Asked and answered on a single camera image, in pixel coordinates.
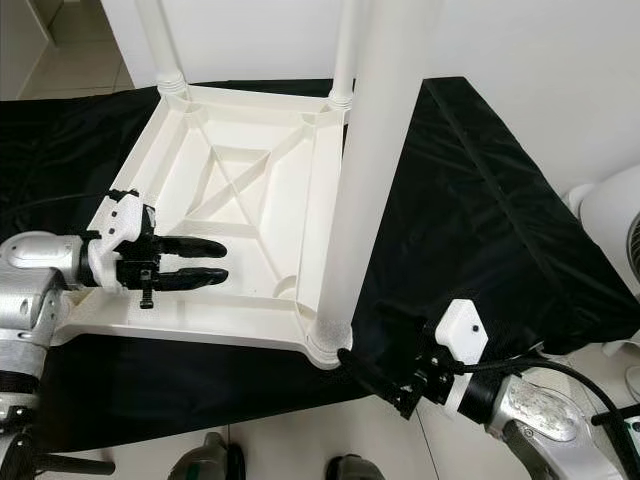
black cable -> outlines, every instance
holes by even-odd
[[[61,195],[59,197],[49,197],[40,200],[34,200],[33,202],[23,203],[13,208],[9,208],[3,212],[0,212],[0,218],[15,215],[17,212],[23,210],[30,210],[32,208],[39,207],[41,205],[47,205],[49,203],[63,202],[65,200],[75,200],[77,198],[90,198],[90,197],[103,197],[105,193],[73,193],[70,195]]]
[[[475,365],[466,365],[462,362],[454,362],[451,365],[451,371],[457,375],[462,375],[463,373],[478,373],[495,370],[508,371],[532,367],[547,368],[549,370],[564,373],[565,375],[568,375],[582,383],[585,387],[591,390],[602,403],[604,403],[605,407],[607,407],[611,413],[612,433],[617,437],[616,440],[619,447],[618,455],[620,456],[620,460],[622,460],[625,470],[627,470],[627,475],[630,479],[640,479],[638,455],[635,452],[633,440],[629,435],[622,413],[613,403],[611,398],[609,398],[609,396],[600,387],[598,387],[598,385],[580,372],[577,372],[566,365],[540,358],[515,358],[511,360],[483,362]]]

